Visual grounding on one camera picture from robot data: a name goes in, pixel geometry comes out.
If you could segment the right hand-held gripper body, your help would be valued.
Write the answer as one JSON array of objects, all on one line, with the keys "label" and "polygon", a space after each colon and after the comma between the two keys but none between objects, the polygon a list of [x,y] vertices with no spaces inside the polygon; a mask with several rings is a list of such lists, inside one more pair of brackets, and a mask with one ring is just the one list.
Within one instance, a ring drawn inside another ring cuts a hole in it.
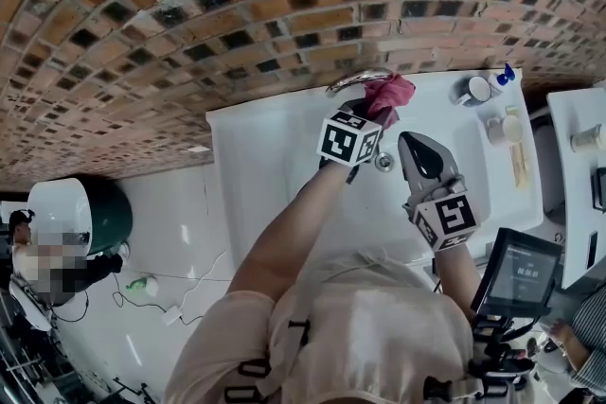
[{"label": "right hand-held gripper body", "polygon": [[430,249],[438,253],[465,243],[477,229],[477,216],[451,152],[424,134],[402,132],[398,153],[410,189],[404,209]]}]

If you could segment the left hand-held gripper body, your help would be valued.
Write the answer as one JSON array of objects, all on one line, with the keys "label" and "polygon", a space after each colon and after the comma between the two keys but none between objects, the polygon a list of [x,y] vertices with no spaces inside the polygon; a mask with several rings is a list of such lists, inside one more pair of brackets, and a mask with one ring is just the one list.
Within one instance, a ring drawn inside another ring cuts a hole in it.
[{"label": "left hand-held gripper body", "polygon": [[383,135],[384,109],[369,113],[370,101],[352,99],[323,120],[316,153],[319,167],[333,162],[349,168],[348,183],[352,183],[359,167],[374,156]]}]

